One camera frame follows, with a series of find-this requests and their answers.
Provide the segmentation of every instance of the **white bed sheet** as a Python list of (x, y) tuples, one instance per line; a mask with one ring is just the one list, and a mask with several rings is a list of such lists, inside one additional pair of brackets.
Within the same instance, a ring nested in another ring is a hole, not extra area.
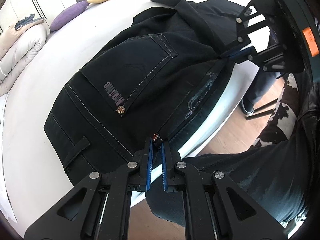
[(7, 190), (5, 188), (4, 173), (3, 173), (3, 162), (2, 162), (2, 133), (3, 133), (3, 122), (4, 122), (4, 109), (7, 102), (7, 94), (0, 97), (0, 211), (5, 218), (10, 219), (12, 222), (17, 223), (14, 216)]
[[(250, 0), (231, 0), (246, 5)], [(21, 235), (71, 188), (43, 125), (64, 84), (109, 40), (129, 27), (132, 18), (152, 6), (149, 0), (110, 0), (88, 9), (56, 33), (25, 68), (7, 98), (3, 134), (3, 166), (7, 192)], [(251, 84), (257, 67), (236, 65), (217, 105), (179, 150), (197, 153), (223, 125)], [(154, 180), (161, 167), (152, 172)], [(132, 205), (142, 200), (136, 193)]]

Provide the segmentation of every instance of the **folded comforter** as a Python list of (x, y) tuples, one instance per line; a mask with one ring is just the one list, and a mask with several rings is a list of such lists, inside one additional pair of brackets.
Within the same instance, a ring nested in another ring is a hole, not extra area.
[(0, 61), (0, 96), (9, 92), (24, 68), (44, 46), (47, 30), (42, 24), (28, 29)]
[(4, 30), (0, 36), (0, 60), (25, 31), (34, 25), (44, 22), (43, 18), (33, 19), (34, 16), (34, 14), (30, 14), (29, 17), (10, 25)]

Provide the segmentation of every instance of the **bed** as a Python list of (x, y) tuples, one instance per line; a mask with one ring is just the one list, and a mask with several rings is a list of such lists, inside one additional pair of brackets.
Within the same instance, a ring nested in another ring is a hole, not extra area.
[[(246, 5), (250, 0), (231, 0)], [(6, 101), (2, 153), (6, 190), (18, 223), (9, 222), (23, 236), (28, 226), (71, 188), (43, 126), (64, 84), (108, 41), (129, 27), (132, 18), (152, 6), (150, 0), (110, 0), (87, 10), (47, 38), (45, 46), (24, 69)], [(268, 32), (259, 42), (268, 43)], [(218, 103), (200, 128), (179, 150), (195, 156), (219, 131), (251, 84), (258, 68), (251, 62), (234, 67)], [(152, 181), (161, 174), (152, 171)], [(131, 206), (144, 198), (132, 194)]]
[(26, 27), (29, 27), (29, 29), (20, 33), (16, 33), (14, 30), (13, 36), (10, 36), (9, 32), (2, 34), (5, 35), (4, 39), (1, 40), (2, 45), (4, 44), (3, 41), (10, 42), (5, 42), (6, 46), (2, 47), (3, 50), (0, 56), (0, 210), (6, 218), (10, 218), (15, 222), (17, 221), (8, 199), (3, 173), (1, 138), (4, 126), (4, 110), (9, 90), (24, 68), (44, 46), (47, 36), (47, 30), (42, 24), (31, 25), (31, 28), (30, 26)]

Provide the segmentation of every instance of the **orange label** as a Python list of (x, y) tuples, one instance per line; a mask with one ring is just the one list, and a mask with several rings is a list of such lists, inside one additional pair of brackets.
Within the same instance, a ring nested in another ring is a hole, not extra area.
[(319, 49), (318, 49), (318, 46), (317, 46), (317, 43), (316, 43), (316, 39), (315, 37), (313, 36), (313, 33), (311, 31), (311, 28), (308, 27), (308, 28), (305, 28), (303, 31), (303, 34), (307, 40), (307, 43), (309, 45), (309, 49), (310, 49), (310, 52), (311, 52), (311, 55), (313, 57), (317, 56), (319, 54)]

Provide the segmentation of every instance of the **white duvet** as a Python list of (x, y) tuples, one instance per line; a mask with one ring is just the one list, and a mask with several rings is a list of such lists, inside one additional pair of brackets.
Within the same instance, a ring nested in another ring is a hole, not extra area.
[(23, 69), (45, 44), (47, 30), (42, 24), (32, 26), (12, 45), (0, 61), (0, 96), (8, 93)]

